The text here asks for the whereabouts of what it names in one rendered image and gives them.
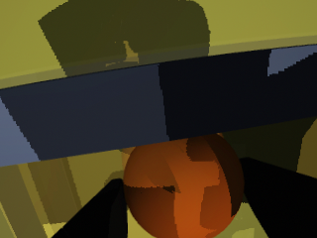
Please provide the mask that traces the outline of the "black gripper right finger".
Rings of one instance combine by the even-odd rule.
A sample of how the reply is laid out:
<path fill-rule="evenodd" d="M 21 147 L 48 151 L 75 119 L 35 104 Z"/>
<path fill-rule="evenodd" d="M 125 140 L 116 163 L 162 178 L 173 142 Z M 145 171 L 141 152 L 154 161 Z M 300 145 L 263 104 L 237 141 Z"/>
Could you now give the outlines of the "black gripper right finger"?
<path fill-rule="evenodd" d="M 239 162 L 243 193 L 268 238 L 317 238 L 317 178 L 249 156 Z"/>

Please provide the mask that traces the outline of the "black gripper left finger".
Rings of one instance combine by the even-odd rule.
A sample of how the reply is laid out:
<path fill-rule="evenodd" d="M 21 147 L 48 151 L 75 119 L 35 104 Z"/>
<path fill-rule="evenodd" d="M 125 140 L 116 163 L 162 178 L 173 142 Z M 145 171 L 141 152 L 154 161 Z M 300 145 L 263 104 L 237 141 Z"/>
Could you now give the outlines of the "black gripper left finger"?
<path fill-rule="evenodd" d="M 127 238 L 123 179 L 110 179 L 52 238 Z"/>

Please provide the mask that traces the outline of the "clear low walls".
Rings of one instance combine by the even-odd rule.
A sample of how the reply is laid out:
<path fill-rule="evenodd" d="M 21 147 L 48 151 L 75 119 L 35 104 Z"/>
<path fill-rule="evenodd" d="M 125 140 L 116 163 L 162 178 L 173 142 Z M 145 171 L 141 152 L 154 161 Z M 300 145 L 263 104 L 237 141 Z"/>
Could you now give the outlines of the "clear low walls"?
<path fill-rule="evenodd" d="M 0 88 L 43 82 L 43 80 L 63 78 L 64 76 L 87 74 L 87 72 L 167 62 L 168 60 L 186 60 L 195 59 L 195 57 L 221 55 L 222 53 L 223 55 L 230 55 L 231 53 L 256 51 L 257 49 L 264 51 L 264 49 L 312 44 L 317 44 L 317 36 L 294 37 L 294 39 L 286 37 L 286 39 L 269 39 L 254 41 L 253 43 L 246 43 L 245 41 L 244 43 L 218 45 L 218 47 L 191 48 L 182 49 L 182 51 L 128 57 L 127 59 L 101 60 L 100 62 L 75 64 L 72 67 L 57 68 L 56 70 L 8 76 L 8 78 L 0 79 Z M 0 167 L 0 238 L 48 238 L 17 164 Z"/>

